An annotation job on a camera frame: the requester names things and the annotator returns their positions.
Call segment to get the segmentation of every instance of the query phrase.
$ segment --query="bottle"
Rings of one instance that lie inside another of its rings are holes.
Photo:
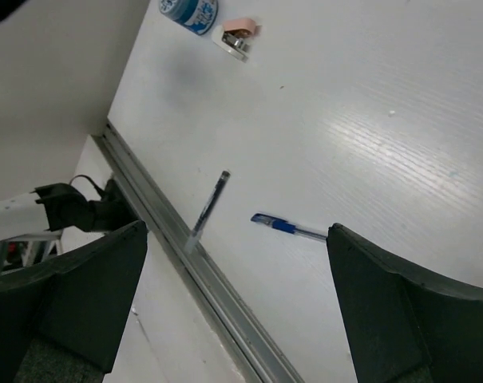
[[[200,36],[215,22],[218,0],[160,0],[160,12]]]

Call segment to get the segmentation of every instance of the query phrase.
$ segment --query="metal frame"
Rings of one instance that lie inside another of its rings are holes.
[[[190,229],[115,128],[108,124],[104,134],[95,136],[94,140],[133,210],[161,242],[168,243],[168,256],[174,265],[183,265],[191,277],[188,287],[196,290],[203,307],[224,336],[233,340],[231,351],[243,363],[244,372],[250,375],[248,378],[264,382],[302,382],[206,250],[198,244],[191,254],[184,251]]]

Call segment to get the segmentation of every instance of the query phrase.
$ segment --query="wall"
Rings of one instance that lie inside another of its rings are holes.
[[[148,0],[30,0],[0,25],[0,199],[67,181]]]

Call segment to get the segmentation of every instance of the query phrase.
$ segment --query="black cable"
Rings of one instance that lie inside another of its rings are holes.
[[[69,181],[69,185],[76,179],[76,178],[85,178],[86,180],[88,180],[92,186],[94,187],[94,189],[96,190],[97,194],[103,198],[105,197],[106,193],[103,189],[99,188],[97,186],[97,184],[94,182],[94,180],[92,178],[90,178],[89,176],[85,175],[85,174],[78,174],[77,176],[74,176],[70,181]]]

